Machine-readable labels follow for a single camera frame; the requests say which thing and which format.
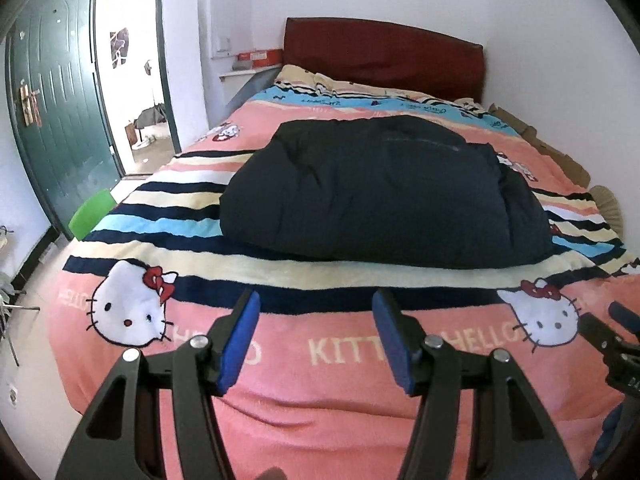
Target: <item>dark red headboard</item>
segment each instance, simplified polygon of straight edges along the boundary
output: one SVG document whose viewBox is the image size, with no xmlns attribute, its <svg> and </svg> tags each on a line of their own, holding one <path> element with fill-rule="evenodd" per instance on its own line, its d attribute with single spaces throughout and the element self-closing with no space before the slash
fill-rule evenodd
<svg viewBox="0 0 640 480">
<path fill-rule="evenodd" d="M 288 18 L 284 63 L 340 81 L 482 99 L 482 45 L 397 23 Z"/>
</svg>

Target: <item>bedsheet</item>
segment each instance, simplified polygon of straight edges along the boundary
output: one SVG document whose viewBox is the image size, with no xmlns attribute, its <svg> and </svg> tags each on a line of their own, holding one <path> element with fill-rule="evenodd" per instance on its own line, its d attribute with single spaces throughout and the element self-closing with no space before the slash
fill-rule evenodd
<svg viewBox="0 0 640 480">
<path fill-rule="evenodd" d="M 49 309 L 50 342 L 71 405 L 86 409 L 125 347 L 172 350 L 205 333 L 249 285 L 260 294 L 262 313 L 238 384 L 214 400 L 238 478 L 271 468 L 284 475 L 275 478 L 290 480 L 396 478 L 418 401 L 395 385 L 370 312 L 373 291 L 386 286 L 426 332 L 456 348 L 506 348 L 581 473 L 604 415 L 621 396 L 604 383 L 597 352 L 577 336 L 577 319 L 592 312 L 613 324 L 612 301 L 640 312 L 640 260 L 585 190 L 482 110 L 446 102 L 434 105 L 445 113 L 384 109 L 373 102 L 385 93 L 397 99 L 399 91 L 358 86 L 351 101 L 339 89 L 344 85 L 286 67 L 273 88 L 177 155 L 78 244 Z M 311 101 L 302 103 L 303 95 Z M 405 95 L 402 106 L 428 98 Z M 309 261 L 222 235 L 220 194 L 279 124 L 394 114 L 491 143 L 546 210 L 555 253 L 511 269 L 423 269 Z M 170 403 L 163 393 L 162 442 L 169 478 L 179 479 Z M 454 479 L 464 476 L 471 405 L 463 395 Z"/>
</svg>

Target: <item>black folded garment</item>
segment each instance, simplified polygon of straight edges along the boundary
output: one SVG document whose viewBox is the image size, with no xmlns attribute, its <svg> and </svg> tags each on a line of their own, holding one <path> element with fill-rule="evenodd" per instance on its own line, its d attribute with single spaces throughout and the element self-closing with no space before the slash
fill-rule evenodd
<svg viewBox="0 0 640 480">
<path fill-rule="evenodd" d="M 552 254 L 519 173 L 490 145 L 412 116 L 282 124 L 220 197 L 220 227 L 327 260 L 482 269 Z"/>
</svg>

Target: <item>blue gripper pad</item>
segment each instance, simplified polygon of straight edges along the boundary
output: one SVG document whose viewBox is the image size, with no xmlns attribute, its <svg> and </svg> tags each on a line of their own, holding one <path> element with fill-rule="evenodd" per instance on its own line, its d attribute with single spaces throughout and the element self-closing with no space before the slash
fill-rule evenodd
<svg viewBox="0 0 640 480">
<path fill-rule="evenodd" d="M 398 332 L 396 322 L 392 317 L 385 298 L 380 292 L 376 292 L 371 300 L 373 319 L 376 322 L 378 335 L 385 349 L 386 359 L 389 361 L 396 384 L 407 395 L 412 395 L 415 381 L 411 376 L 411 354 Z"/>
<path fill-rule="evenodd" d="M 221 395 L 226 394 L 226 391 L 238 380 L 246 351 L 254 336 L 255 326 L 258 324 L 258 316 L 260 316 L 260 296 L 257 292 L 252 292 L 222 352 L 220 376 L 216 382 Z"/>
<path fill-rule="evenodd" d="M 617 301 L 609 305 L 609 315 L 632 334 L 640 336 L 640 316 Z"/>
</svg>

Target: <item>red box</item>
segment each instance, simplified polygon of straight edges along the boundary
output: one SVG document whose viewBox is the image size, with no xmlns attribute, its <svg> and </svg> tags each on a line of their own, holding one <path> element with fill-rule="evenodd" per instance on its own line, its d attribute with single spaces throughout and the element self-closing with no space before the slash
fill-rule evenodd
<svg viewBox="0 0 640 480">
<path fill-rule="evenodd" d="M 252 68 L 282 64 L 282 49 L 252 50 L 238 54 L 238 61 L 251 61 Z"/>
</svg>

